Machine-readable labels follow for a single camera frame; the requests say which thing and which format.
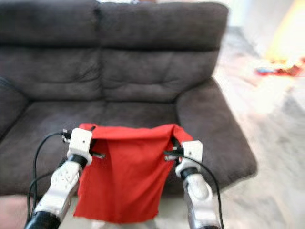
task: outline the marble floor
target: marble floor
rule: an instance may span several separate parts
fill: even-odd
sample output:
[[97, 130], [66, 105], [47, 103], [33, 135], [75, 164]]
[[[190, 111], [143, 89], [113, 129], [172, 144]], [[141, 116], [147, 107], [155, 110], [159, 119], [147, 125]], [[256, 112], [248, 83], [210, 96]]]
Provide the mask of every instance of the marble floor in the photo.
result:
[[[305, 225], [305, 78], [259, 77], [264, 65], [237, 29], [228, 29], [214, 71], [258, 161], [258, 174], [222, 191], [226, 229], [303, 229]], [[155, 221], [94, 223], [72, 217], [61, 229], [187, 229], [181, 198], [162, 199]]]

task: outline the dark gray couch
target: dark gray couch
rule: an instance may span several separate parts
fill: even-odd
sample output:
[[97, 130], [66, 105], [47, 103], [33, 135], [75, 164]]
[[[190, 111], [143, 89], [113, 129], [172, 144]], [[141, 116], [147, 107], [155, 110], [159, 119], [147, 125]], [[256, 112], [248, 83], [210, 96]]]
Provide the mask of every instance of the dark gray couch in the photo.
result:
[[[221, 187], [253, 174], [255, 158], [211, 78], [227, 13], [216, 3], [0, 0], [0, 195], [28, 191], [44, 135], [88, 122], [177, 123], [203, 142]], [[38, 175], [66, 150], [49, 140]], [[172, 172], [164, 192], [181, 190]]]

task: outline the black wire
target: black wire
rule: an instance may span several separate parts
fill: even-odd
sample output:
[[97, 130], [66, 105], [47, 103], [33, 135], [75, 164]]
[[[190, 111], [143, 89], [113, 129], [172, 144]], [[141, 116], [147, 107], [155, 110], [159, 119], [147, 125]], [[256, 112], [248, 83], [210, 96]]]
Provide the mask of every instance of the black wire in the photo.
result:
[[43, 178], [45, 178], [45, 177], [47, 177], [47, 176], [50, 176], [50, 175], [52, 175], [53, 173], [54, 173], [54, 171], [49, 172], [49, 173], [46, 173], [46, 174], [44, 174], [44, 175], [41, 175], [41, 176], [39, 176], [38, 178], [34, 179], [34, 180], [31, 182], [30, 188], [29, 188], [29, 192], [28, 192], [28, 195], [27, 195], [28, 213], [27, 213], [27, 222], [26, 222], [26, 223], [29, 222], [29, 220], [30, 220], [30, 218], [31, 218], [31, 216], [32, 216], [32, 213], [31, 213], [31, 210], [30, 210], [30, 209], [31, 209], [30, 195], [31, 195], [31, 190], [32, 190], [33, 186], [36, 185], [37, 181], [39, 181], [40, 179], [43, 179]]
[[[56, 135], [62, 135], [62, 132], [54, 132], [54, 133], [50, 133], [50, 134], [46, 135], [44, 137], [44, 139], [41, 141], [41, 143], [39, 144], [38, 148], [37, 148], [37, 151], [36, 151], [36, 154], [35, 154], [35, 157], [34, 157], [34, 160], [33, 160], [33, 180], [34, 181], [37, 178], [36, 164], [37, 164], [38, 154], [39, 154], [43, 144], [48, 140], [48, 138], [50, 138], [52, 136], [56, 136]], [[33, 196], [33, 208], [32, 208], [31, 214], [33, 214], [34, 209], [36, 207], [36, 202], [37, 202], [37, 185], [36, 185], [36, 182], [34, 182], [33, 185], [34, 185], [34, 196]]]
[[207, 168], [204, 164], [188, 157], [188, 156], [182, 156], [182, 155], [179, 155], [179, 154], [175, 154], [175, 153], [170, 153], [170, 152], [164, 152], [165, 154], [169, 154], [169, 155], [173, 155], [173, 156], [179, 156], [179, 157], [184, 157], [186, 159], [189, 159], [197, 164], [199, 164], [202, 168], [204, 168], [212, 177], [213, 179], [213, 182], [215, 183], [215, 186], [216, 186], [216, 193], [217, 193], [217, 197], [218, 197], [218, 211], [219, 211], [219, 219], [220, 219], [220, 225], [221, 225], [221, 228], [224, 229], [224, 221], [223, 221], [223, 211], [222, 211], [222, 207], [221, 207], [221, 198], [220, 198], [220, 189], [219, 189], [219, 183], [216, 179], [216, 177], [214, 176], [213, 172]]

